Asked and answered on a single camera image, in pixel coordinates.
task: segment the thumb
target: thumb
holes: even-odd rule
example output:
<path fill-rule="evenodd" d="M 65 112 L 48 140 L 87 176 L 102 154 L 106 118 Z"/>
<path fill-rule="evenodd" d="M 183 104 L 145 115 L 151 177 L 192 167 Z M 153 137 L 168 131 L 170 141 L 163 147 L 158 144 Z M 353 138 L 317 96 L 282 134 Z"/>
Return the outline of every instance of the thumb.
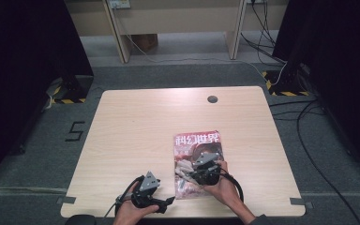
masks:
<path fill-rule="evenodd" d="M 156 204 L 154 205 L 150 205 L 148 207 L 145 207 L 142 212 L 144 213 L 144 215 L 148 215 L 148 214 L 152 214 L 155 213 L 157 210 L 159 209 L 159 206 L 157 206 Z"/>

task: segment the finger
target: finger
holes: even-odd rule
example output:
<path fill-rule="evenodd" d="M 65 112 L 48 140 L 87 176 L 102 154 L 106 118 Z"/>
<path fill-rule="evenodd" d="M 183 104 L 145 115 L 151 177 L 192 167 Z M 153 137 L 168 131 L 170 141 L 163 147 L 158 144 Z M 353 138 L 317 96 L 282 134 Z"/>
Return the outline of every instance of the finger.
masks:
<path fill-rule="evenodd" d="M 142 213 L 146 216 L 148 214 L 155 213 L 159 209 L 159 206 L 156 204 L 150 205 L 142 209 Z"/>
<path fill-rule="evenodd" d="M 133 189 L 139 184 L 139 181 L 135 182 L 129 189 L 128 193 L 133 192 Z"/>
<path fill-rule="evenodd" d="M 226 162 L 226 161 L 217 160 L 217 161 L 215 161 L 215 162 L 216 162 L 216 164 L 220 165 L 220 167 L 221 167 L 223 170 L 228 171 L 227 162 Z"/>

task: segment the sleeve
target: sleeve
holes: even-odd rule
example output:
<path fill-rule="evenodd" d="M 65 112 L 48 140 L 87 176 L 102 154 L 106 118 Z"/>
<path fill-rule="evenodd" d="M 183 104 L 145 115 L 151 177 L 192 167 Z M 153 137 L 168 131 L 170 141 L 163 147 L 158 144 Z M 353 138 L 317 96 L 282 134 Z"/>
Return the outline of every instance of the sleeve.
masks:
<path fill-rule="evenodd" d="M 270 220 L 265 215 L 256 217 L 250 225 L 273 225 Z"/>

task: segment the black strap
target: black strap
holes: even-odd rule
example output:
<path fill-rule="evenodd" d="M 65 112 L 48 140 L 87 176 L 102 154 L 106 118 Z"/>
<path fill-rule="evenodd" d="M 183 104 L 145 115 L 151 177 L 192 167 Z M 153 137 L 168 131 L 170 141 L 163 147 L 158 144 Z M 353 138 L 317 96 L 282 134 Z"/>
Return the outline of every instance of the black strap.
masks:
<path fill-rule="evenodd" d="M 244 192 L 242 191 L 241 185 L 238 183 L 238 181 L 235 180 L 229 173 L 220 173 L 221 176 L 225 177 L 227 180 L 231 181 L 238 190 L 239 198 L 241 201 L 244 201 Z"/>

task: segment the wrist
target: wrist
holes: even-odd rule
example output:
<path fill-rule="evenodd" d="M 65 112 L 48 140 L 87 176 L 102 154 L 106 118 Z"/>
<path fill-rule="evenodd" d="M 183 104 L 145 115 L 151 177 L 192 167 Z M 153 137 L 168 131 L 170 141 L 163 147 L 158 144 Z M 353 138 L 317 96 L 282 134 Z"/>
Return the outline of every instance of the wrist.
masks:
<path fill-rule="evenodd" d="M 242 220 L 244 224 L 250 224 L 256 217 L 241 201 L 229 205 L 230 209 Z"/>

